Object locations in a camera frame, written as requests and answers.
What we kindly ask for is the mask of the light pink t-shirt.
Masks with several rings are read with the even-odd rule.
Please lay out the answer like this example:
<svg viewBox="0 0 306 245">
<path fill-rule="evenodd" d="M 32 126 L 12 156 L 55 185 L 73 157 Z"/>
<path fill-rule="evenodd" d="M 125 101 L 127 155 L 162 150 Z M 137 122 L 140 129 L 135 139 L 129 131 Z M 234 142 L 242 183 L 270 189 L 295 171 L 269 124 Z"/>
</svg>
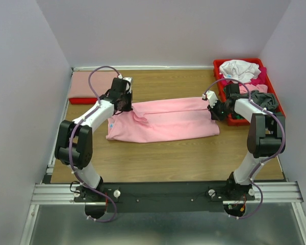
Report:
<svg viewBox="0 0 306 245">
<path fill-rule="evenodd" d="M 132 104 L 132 111 L 108 119 L 107 140 L 150 143 L 219 135 L 208 102 L 199 97 Z"/>
</svg>

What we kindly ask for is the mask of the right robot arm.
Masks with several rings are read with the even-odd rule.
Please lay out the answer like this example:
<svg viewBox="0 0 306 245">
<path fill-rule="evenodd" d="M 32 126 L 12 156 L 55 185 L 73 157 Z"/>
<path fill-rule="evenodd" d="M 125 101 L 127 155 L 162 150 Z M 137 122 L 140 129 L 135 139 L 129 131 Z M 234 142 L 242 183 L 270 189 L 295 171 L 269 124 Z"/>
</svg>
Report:
<svg viewBox="0 0 306 245">
<path fill-rule="evenodd" d="M 238 84 L 226 86 L 227 97 L 221 102 L 215 92 L 206 90 L 202 99 L 209 102 L 212 120 L 222 121 L 236 113 L 249 122 L 247 154 L 240 166 L 230 174 L 226 184 L 209 190 L 211 199 L 239 200 L 253 195 L 253 181 L 263 166 L 285 149 L 285 117 L 270 112 L 253 101 L 251 91 L 241 94 Z"/>
</svg>

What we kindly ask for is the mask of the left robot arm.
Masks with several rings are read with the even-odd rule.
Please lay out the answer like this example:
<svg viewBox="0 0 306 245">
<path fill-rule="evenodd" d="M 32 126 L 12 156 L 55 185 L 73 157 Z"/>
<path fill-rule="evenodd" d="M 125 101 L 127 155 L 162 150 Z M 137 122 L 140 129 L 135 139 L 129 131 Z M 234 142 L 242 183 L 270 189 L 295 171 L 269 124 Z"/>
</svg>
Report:
<svg viewBox="0 0 306 245">
<path fill-rule="evenodd" d="M 111 88 L 99 97 L 93 107 L 82 116 L 59 125 L 55 146 L 55 158 L 71 168 L 79 183 L 86 189 L 85 195 L 96 202 L 102 197 L 113 202 L 104 193 L 103 178 L 94 169 L 93 133 L 108 118 L 132 111 L 132 78 L 114 78 Z"/>
</svg>

